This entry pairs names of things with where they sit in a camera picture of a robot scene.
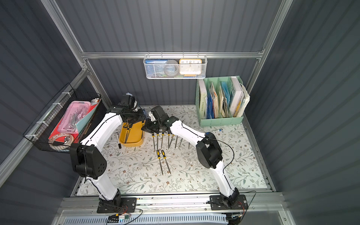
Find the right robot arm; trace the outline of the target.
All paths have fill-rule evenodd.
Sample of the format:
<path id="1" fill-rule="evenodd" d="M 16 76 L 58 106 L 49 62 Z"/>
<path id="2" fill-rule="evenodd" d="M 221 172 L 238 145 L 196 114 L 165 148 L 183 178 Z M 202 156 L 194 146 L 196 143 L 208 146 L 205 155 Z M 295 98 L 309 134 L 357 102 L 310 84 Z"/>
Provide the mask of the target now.
<path id="1" fill-rule="evenodd" d="M 227 208 L 236 204 L 240 193 L 225 170 L 223 151 L 213 133 L 196 131 L 177 117 L 168 116 L 161 106 L 156 106 L 148 112 L 143 130 L 148 133 L 163 131 L 178 136 L 193 145 L 196 148 L 198 161 L 212 172 L 218 184 L 222 204 Z"/>

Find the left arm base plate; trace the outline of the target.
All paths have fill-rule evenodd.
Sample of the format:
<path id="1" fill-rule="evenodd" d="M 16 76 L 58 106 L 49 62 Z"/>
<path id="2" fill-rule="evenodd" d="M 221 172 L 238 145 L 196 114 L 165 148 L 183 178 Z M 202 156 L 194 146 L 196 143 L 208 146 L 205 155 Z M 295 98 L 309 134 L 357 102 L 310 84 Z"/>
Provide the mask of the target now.
<path id="1" fill-rule="evenodd" d="M 137 198 L 120 198 L 111 201 L 99 199 L 97 213 L 133 213 L 137 205 Z"/>

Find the yellow storage box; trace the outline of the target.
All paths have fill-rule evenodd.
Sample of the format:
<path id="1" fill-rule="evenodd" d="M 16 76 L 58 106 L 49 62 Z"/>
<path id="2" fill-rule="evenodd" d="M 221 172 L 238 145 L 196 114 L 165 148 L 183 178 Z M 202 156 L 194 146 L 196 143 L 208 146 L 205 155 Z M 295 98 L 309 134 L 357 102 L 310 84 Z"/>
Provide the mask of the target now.
<path id="1" fill-rule="evenodd" d="M 144 142 L 144 121 L 134 124 L 124 123 L 119 134 L 119 144 L 125 147 L 139 147 Z"/>

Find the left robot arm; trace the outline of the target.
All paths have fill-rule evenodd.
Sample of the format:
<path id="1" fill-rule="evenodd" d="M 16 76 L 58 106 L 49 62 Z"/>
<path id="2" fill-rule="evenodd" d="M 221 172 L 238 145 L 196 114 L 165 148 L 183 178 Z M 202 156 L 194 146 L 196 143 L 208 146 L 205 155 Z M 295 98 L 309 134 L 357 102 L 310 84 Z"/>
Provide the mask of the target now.
<path id="1" fill-rule="evenodd" d="M 117 208 L 122 205 L 122 200 L 120 191 L 107 175 L 107 160 L 102 154 L 103 148 L 113 132 L 124 122 L 137 123 L 144 119 L 145 115 L 136 98 L 127 93 L 122 96 L 119 104 L 107 110 L 104 118 L 87 137 L 69 147 L 73 170 L 97 189 L 100 202 L 104 205 Z"/>

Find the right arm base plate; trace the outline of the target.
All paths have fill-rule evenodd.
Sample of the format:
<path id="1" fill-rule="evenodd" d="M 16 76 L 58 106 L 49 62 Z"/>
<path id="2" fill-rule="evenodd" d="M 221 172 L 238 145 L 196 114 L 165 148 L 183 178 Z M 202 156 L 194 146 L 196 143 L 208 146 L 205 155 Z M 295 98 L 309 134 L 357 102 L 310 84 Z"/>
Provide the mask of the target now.
<path id="1" fill-rule="evenodd" d="M 222 195 L 212 195 L 210 196 L 209 201 L 211 209 L 213 211 L 221 211 L 221 210 L 247 210 L 248 209 L 248 201 L 245 195 L 238 195 L 235 200 L 229 200 Z"/>

